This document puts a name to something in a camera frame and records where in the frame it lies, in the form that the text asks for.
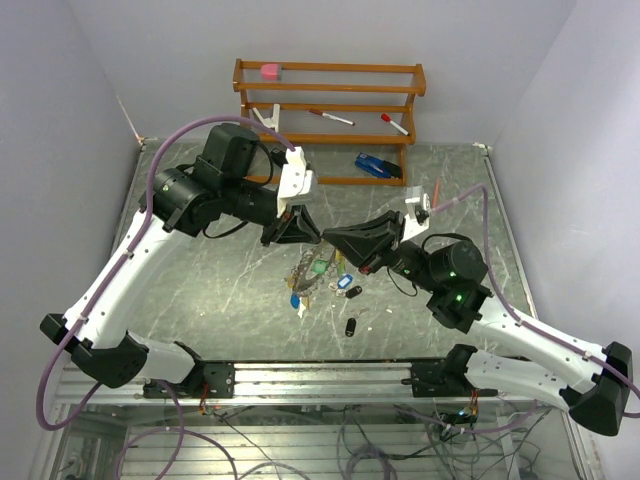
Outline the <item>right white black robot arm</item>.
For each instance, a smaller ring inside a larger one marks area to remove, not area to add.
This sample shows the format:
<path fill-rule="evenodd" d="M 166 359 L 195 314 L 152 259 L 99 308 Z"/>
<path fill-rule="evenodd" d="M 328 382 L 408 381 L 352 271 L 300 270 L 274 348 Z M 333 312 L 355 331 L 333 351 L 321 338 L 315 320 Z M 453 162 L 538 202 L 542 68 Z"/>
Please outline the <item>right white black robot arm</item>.
<path fill-rule="evenodd" d="M 444 327 L 492 338 L 517 353 L 510 359 L 455 346 L 440 373 L 448 393 L 496 389 L 523 395 L 568 413 L 594 433 L 617 435 L 630 394 L 630 349 L 565 334 L 501 302 L 497 289 L 483 284 L 488 266 L 474 243 L 454 234 L 452 244 L 428 253 L 413 241 L 428 227 L 426 212 L 389 211 L 369 222 L 327 229 L 322 237 L 361 273 L 385 268 L 428 292 L 426 307 Z"/>

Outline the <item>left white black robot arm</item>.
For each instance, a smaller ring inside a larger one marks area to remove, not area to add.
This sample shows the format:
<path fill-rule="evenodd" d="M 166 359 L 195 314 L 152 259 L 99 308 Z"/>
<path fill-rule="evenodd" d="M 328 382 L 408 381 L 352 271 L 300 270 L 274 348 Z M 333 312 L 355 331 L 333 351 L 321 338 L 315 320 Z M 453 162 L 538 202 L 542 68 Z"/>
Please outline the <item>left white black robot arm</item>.
<path fill-rule="evenodd" d="M 304 205 L 316 180 L 302 148 L 281 153 L 284 164 L 275 190 L 246 177 L 256 151 L 265 148 L 250 129 L 221 123 L 211 129 L 193 163 L 153 170 L 120 246 L 72 307 L 45 316 L 42 333 L 104 386 L 118 388 L 144 377 L 167 381 L 182 397 L 196 395 L 204 383 L 204 360 L 178 342 L 136 335 L 130 324 L 173 258 L 223 215 L 261 226 L 264 246 L 319 243 Z"/>

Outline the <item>green key tag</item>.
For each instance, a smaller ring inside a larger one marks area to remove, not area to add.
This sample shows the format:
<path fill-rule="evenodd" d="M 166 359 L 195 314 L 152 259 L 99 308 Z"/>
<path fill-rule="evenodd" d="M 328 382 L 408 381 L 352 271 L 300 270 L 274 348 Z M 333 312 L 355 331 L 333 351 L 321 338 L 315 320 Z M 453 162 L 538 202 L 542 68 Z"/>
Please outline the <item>green key tag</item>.
<path fill-rule="evenodd" d="M 316 274 L 323 274 L 328 267 L 328 263 L 324 260 L 315 260 L 313 265 L 312 265 L 312 270 L 316 273 Z"/>

